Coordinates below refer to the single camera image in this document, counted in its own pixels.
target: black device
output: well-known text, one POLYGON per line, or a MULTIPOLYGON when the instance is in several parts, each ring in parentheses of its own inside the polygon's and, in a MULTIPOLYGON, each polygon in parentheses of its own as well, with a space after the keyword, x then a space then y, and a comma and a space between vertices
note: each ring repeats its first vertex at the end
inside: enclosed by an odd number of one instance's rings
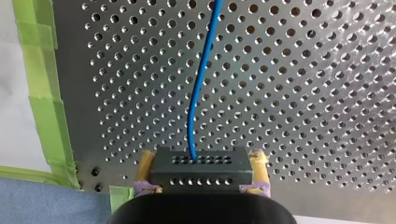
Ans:
POLYGON ((263 196, 149 194, 124 204, 110 224, 296 224, 291 213, 263 196))
POLYGON ((150 184, 166 193, 239 192, 249 185, 253 170, 244 147, 233 151, 202 151, 197 161, 188 152, 160 147, 149 171, 150 184))

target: hole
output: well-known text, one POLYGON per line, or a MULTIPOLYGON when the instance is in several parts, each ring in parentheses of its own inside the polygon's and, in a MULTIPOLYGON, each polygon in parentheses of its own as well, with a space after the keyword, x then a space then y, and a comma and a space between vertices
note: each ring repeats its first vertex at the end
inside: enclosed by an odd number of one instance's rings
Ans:
POLYGON ((227 44, 224 46, 224 51, 230 52, 231 50, 233 50, 233 46, 231 44, 227 44))
POLYGON ((96 33, 96 34, 93 36, 93 38, 94 38, 96 41, 103 40, 103 36, 102 36, 101 34, 99 34, 99 33, 96 33))
POLYGON ((228 5, 228 9, 229 9, 231 12, 236 11, 236 9, 237 9, 236 3, 231 3, 230 5, 228 5))
POLYGON ((168 6, 169 7, 175 7, 176 6, 176 0, 168 0, 168 6))
POLYGON ((250 13, 256 13, 259 10, 259 7, 257 5, 250 5, 250 7, 248 8, 248 11, 250 13))
POLYGON ((149 26, 156 26, 157 25, 157 20, 155 18, 150 18, 148 20, 148 25, 149 26))
POLYGON ((245 54, 248 54, 248 53, 250 53, 250 52, 251 52, 251 46, 249 46, 249 45, 244 46, 244 53, 245 53, 245 54))
POLYGON ((98 176, 99 173, 100 173, 100 168, 99 168, 99 167, 95 167, 95 168, 93 168, 92 171, 91 171, 91 175, 92 175, 92 176, 98 176))
POLYGON ((317 33, 314 30, 310 30, 306 33, 306 37, 308 37, 308 39, 312 39, 317 35, 317 33))
POLYGON ((176 40, 170 39, 168 40, 168 47, 173 48, 176 45, 176 40))
POLYGON ((189 21, 187 23, 187 28, 189 28, 189 30, 193 30, 195 28, 195 22, 194 21, 189 21))
POLYGON ((363 20, 363 18, 364 18, 364 15, 363 15, 363 13, 361 13, 361 12, 358 12, 358 13, 356 13, 356 14, 353 16, 353 20, 354 20, 354 21, 361 21, 361 20, 363 20))
POLYGON ((277 6, 273 6, 270 8, 270 12, 273 15, 276 15, 279 12, 279 8, 277 6))
POLYGON ((110 17, 110 21, 111 21, 111 23, 117 23, 117 22, 119 22, 119 17, 117 16, 117 15, 112 15, 111 17, 110 17))
POLYGON ((190 0, 188 3, 189 9, 193 9, 197 7, 197 3, 194 0, 190 0))
POLYGON ((289 29, 287 32, 286 32, 286 35, 288 36, 288 37, 292 37, 292 36, 294 36, 296 34, 296 31, 294 30, 294 29, 289 29))
POLYGON ((225 183, 226 185, 231 185, 231 184, 233 183, 233 180, 232 180, 231 178, 227 178, 227 179, 224 181, 224 183, 225 183))
POLYGON ((92 21, 99 21, 100 20, 100 16, 97 13, 93 13, 92 14, 92 21))
POLYGON ((298 16, 298 15, 300 15, 300 9, 298 7, 294 7, 291 9, 290 14, 292 16, 298 16))
POLYGON ((131 23, 131 25, 136 25, 138 22, 137 17, 132 16, 131 18, 129 18, 129 23, 131 23))
POLYGON ((175 20, 169 20, 168 21, 168 27, 169 28, 175 28, 177 26, 177 23, 175 20))
POLYGON ((94 188, 94 190, 95 190, 96 192, 100 192, 100 191, 102 191, 102 189, 103 189, 102 184, 97 184, 97 185, 95 186, 95 188, 94 188))
POLYGON ((317 8, 316 8, 316 9, 312 10, 312 14, 311 14, 311 15, 312 15, 312 17, 315 18, 315 19, 316 19, 316 18, 319 18, 320 15, 321 15, 320 9, 317 9, 317 8))
POLYGON ((251 34, 253 34, 254 33, 254 26, 252 26, 252 25, 250 25, 250 26, 248 26, 247 27, 247 33, 249 34, 249 35, 251 35, 251 34))
POLYGON ((151 46, 156 46, 156 45, 158 44, 158 40, 157 40, 156 38, 152 37, 152 38, 149 40, 149 44, 150 44, 151 46))
POLYGON ((385 16, 383 14, 379 14, 375 17, 376 22, 382 22, 385 20, 385 16))
POLYGON ((235 30, 235 27, 232 24, 227 25, 226 31, 228 33, 232 33, 234 30, 235 30))
POLYGON ((336 12, 334 12, 334 13, 332 14, 332 18, 333 18, 335 21, 340 20, 342 17, 343 17, 343 13, 342 13, 340 10, 338 10, 338 11, 336 11, 336 12))
POLYGON ((267 35, 273 35, 275 33, 274 27, 268 27, 266 30, 267 35))

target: green tape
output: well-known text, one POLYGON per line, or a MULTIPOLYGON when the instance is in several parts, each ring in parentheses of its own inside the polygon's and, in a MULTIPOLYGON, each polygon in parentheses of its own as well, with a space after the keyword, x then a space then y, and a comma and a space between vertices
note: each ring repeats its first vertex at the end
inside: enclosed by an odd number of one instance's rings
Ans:
POLYGON ((67 133, 63 102, 56 99, 30 97, 30 105, 44 156, 51 171, 68 179, 67 186, 78 189, 76 166, 67 133))
POLYGON ((30 93, 30 105, 51 174, 0 167, 0 176, 79 189, 54 49, 55 21, 50 0, 13 0, 30 93))
POLYGON ((53 49, 22 45, 22 50, 30 95, 61 99, 53 49))
POLYGON ((134 197, 133 188, 110 186, 110 205, 111 213, 114 213, 119 207, 134 197))
POLYGON ((22 45, 53 49, 51 29, 47 25, 18 21, 22 45))
POLYGON ((55 19, 50 0, 13 0, 15 18, 18 22, 26 22, 49 27, 52 48, 58 48, 55 19))
POLYGON ((16 167, 0 166, 0 176, 9 179, 21 179, 44 184, 67 186, 62 176, 16 167))

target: blue cable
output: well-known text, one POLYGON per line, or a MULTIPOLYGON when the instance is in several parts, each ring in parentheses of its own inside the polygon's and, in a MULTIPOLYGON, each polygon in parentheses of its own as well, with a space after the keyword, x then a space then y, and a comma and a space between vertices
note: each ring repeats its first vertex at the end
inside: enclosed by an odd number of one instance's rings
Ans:
POLYGON ((209 31, 207 32, 207 35, 206 35, 204 51, 202 53, 201 61, 199 63, 198 75, 197 75, 197 78, 195 79, 194 89, 192 90, 192 96, 191 96, 191 101, 190 101, 189 115, 188 115, 188 122, 187 122, 187 137, 188 137, 188 141, 189 141, 190 156, 194 161, 196 161, 196 159, 197 159, 197 154, 196 154, 196 150, 195 150, 194 133, 193 133, 195 109, 196 109, 196 105, 198 102, 198 98, 200 96, 199 92, 201 90, 202 83, 203 83, 204 77, 205 77, 206 63, 210 56, 210 49, 212 48, 213 39, 215 38, 216 29, 217 29, 217 26, 219 23, 218 17, 220 14, 221 5, 222 5, 222 0, 215 0, 215 7, 213 8, 212 16, 210 17, 209 31))

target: gray surface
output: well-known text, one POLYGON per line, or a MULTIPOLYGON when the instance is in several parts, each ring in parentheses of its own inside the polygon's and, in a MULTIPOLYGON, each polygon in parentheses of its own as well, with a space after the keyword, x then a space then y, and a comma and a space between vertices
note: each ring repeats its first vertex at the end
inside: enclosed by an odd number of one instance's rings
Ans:
MULTIPOLYGON (((187 146, 210 10, 206 1, 132 2, 84 10, 54 1, 61 92, 86 190, 131 186, 145 148, 187 146)), ((274 198, 294 214, 394 221, 395 10, 385 0, 226 1, 197 108, 198 148, 264 148, 274 198)))
POLYGON ((105 224, 108 195, 0 178, 0 223, 105 224))

